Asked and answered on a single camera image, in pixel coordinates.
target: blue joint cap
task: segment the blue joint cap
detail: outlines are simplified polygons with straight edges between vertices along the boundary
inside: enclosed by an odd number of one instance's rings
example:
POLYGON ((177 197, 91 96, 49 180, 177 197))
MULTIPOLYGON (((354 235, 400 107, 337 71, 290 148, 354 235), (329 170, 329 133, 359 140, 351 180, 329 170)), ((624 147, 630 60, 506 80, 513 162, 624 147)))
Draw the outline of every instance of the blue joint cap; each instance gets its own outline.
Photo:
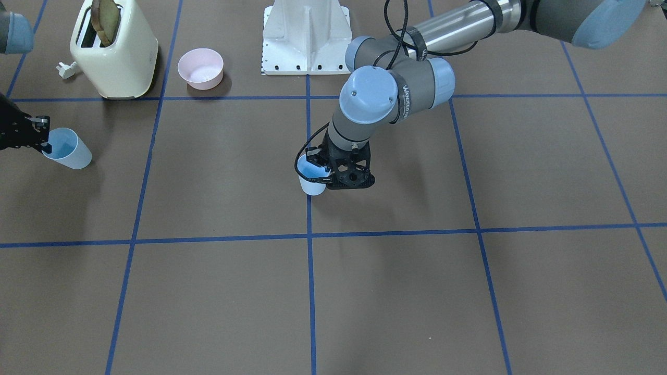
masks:
POLYGON ((398 86, 381 67, 363 66, 350 75, 340 91, 340 109, 345 117, 360 124, 376 123, 396 106, 398 86))
POLYGON ((20 14, 11 13, 5 53, 28 53, 34 46, 35 34, 30 21, 20 14))
POLYGON ((590 49, 609 46, 632 26, 645 3, 645 0, 604 0, 579 26, 572 44, 590 49))
POLYGON ((456 77, 452 66, 445 59, 427 59, 431 63, 433 76, 436 78, 436 95, 431 108, 445 103, 454 94, 456 77))
POLYGON ((352 39, 352 41, 348 45, 348 49, 345 51, 345 65, 348 66, 349 71, 354 71, 354 58, 357 57, 357 52, 359 51, 359 47, 362 46, 362 43, 366 41, 366 39, 373 39, 373 38, 367 37, 365 35, 362 37, 356 37, 352 39))

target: bread slice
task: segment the bread slice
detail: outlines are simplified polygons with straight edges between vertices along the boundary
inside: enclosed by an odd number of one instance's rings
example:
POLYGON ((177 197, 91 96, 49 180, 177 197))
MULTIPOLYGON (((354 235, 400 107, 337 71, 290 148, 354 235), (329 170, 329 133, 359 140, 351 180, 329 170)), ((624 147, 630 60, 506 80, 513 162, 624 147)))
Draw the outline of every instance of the bread slice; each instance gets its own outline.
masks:
POLYGON ((109 47, 116 38, 121 11, 113 0, 93 0, 90 8, 90 22, 102 41, 103 47, 109 47))

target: brand logo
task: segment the brand logo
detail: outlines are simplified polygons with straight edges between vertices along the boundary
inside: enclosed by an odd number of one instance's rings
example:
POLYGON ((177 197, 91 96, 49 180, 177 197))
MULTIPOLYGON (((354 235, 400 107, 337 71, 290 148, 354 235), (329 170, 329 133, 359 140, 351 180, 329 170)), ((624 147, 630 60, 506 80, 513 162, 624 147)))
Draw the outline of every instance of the brand logo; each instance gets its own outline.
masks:
POLYGON ((403 118, 406 119, 410 115, 410 88, 408 85, 403 86, 403 98, 406 107, 403 109, 403 118))

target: light blue plastic cup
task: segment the light blue plastic cup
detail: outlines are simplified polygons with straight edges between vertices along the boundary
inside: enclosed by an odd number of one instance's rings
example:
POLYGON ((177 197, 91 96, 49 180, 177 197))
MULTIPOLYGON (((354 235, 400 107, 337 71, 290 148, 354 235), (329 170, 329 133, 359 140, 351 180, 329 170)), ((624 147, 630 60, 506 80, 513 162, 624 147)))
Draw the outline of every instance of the light blue plastic cup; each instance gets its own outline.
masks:
MULTIPOLYGON (((308 178, 327 177, 329 175, 329 172, 327 172, 325 167, 318 167, 310 163, 305 159, 305 155, 301 155, 296 166, 299 168, 299 171, 308 178)), ((299 182, 301 183, 303 192, 309 196, 320 195, 327 187, 325 183, 308 182, 301 178, 301 176, 299 176, 299 182)))
POLYGON ((88 147, 72 129, 59 127, 51 130, 49 132, 49 144, 51 145, 51 153, 42 151, 42 154, 71 169, 84 168, 93 159, 88 147))

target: cup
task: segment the cup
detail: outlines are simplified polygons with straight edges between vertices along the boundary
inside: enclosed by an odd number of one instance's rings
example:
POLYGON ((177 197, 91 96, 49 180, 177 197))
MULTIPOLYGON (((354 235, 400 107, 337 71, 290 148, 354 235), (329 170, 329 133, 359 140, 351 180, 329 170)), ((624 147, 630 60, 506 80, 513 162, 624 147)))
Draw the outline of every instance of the cup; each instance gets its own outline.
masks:
MULTIPOLYGON (((305 155, 301 155, 299 161, 296 164, 296 167, 299 169, 304 176, 308 178, 317 178, 317 177, 327 177, 329 172, 327 172, 325 167, 318 167, 313 163, 310 163, 306 160, 305 155)), ((304 193, 309 196, 317 196, 324 192, 324 189, 327 187, 325 183, 319 182, 308 182, 299 176, 299 182, 301 183, 301 189, 304 193)))
POLYGON ((188 51, 178 61, 178 74, 188 85, 198 90, 208 90, 222 81, 222 56, 212 49, 197 48, 188 51))
POLYGON ((51 153, 42 151, 42 154, 71 169, 81 169, 93 159, 88 147, 72 129, 59 127, 51 130, 49 144, 51 153))

